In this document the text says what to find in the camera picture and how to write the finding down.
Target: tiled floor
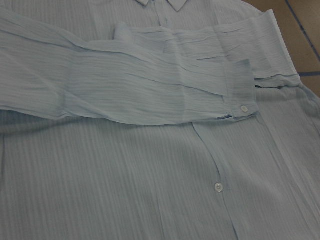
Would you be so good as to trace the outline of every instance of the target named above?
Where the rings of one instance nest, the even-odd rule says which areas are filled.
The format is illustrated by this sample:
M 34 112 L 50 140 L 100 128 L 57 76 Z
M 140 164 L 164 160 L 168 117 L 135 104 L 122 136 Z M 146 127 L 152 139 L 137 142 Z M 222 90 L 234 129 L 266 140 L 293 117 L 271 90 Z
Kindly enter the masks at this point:
M 320 0 L 243 0 L 272 9 L 302 82 L 320 97 Z

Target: white button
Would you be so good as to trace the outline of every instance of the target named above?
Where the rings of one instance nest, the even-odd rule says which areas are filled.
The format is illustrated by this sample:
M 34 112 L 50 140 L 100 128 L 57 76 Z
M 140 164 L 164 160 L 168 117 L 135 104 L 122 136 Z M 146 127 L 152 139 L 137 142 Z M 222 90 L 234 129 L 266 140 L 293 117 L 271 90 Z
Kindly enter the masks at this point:
M 241 106 L 241 110 L 244 113 L 248 112 L 248 108 L 246 106 Z
M 222 184 L 220 182 L 217 182 L 215 185 L 214 185 L 214 189 L 220 193 L 222 192 L 222 190 L 224 189 L 224 187 L 222 186 Z

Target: shirt front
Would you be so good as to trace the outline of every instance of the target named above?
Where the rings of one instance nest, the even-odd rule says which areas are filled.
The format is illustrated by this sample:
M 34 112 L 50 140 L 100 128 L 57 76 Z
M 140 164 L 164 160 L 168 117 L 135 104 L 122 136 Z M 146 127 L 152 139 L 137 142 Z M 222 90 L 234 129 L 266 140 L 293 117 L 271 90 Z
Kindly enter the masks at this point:
M 234 0 L 188 0 L 179 12 L 157 0 L 5 3 L 86 40 L 113 37 L 119 21 L 139 38 L 133 28 L 196 31 L 261 15 Z M 300 83 L 255 93 L 259 113 L 239 122 L 145 126 L 2 110 L 1 239 L 317 240 L 319 99 Z

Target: tile grout line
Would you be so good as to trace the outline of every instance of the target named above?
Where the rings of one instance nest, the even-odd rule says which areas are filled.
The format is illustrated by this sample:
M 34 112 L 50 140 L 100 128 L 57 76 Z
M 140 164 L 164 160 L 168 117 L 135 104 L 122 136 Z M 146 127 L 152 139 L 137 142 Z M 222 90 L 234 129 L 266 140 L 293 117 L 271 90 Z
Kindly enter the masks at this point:
M 300 77 L 320 76 L 320 71 L 298 72 Z
M 301 24 L 301 22 L 300 22 L 299 18 L 297 17 L 297 15 L 296 15 L 296 13 L 295 13 L 294 9 L 291 7 L 291 5 L 290 5 L 290 3 L 289 3 L 289 0 L 285 0 L 285 3 L 286 3 L 286 4 L 287 4 L 287 6 L 289 7 L 289 9 L 290 9 L 290 11 L 291 11 L 292 15 L 294 16 L 295 20 L 296 20 L 296 21 L 297 21 L 297 23 L 299 24 L 299 27 L 300 27 L 300 29 L 301 29 L 301 31 L 302 31 L 302 33 L 303 33 L 303 35 L 305 36 L 306 40 L 308 41 L 308 43 L 309 43 L 310 47 L 312 48 L 312 50 L 313 50 L 314 54 L 316 55 L 316 57 L 317 57 L 317 58 L 318 58 L 318 60 L 320 61 L 320 55 L 319 55 L 319 53 L 317 52 L 317 50 L 316 50 L 315 46 L 314 46 L 314 45 L 313 45 L 313 43 L 311 42 L 311 40 L 310 40 L 310 38 L 309 38 L 308 34 L 306 33 L 306 31 L 305 31 L 305 29 L 304 29 L 304 26 Z

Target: fabric fold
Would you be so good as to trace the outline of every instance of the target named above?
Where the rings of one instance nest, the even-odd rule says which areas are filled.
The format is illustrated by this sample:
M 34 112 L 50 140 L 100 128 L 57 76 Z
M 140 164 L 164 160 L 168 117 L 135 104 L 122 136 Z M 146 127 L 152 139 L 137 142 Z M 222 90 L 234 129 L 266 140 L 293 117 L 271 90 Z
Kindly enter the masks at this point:
M 249 60 L 259 87 L 301 85 L 272 10 L 236 23 L 193 31 L 128 27 L 120 22 L 114 39 L 133 41 L 150 51 L 180 54 L 206 62 Z
M 258 110 L 247 60 L 204 62 L 132 42 L 85 42 L 63 29 L 0 12 L 2 110 L 149 126 L 236 121 Z M 239 115 L 234 108 L 241 103 L 255 107 Z

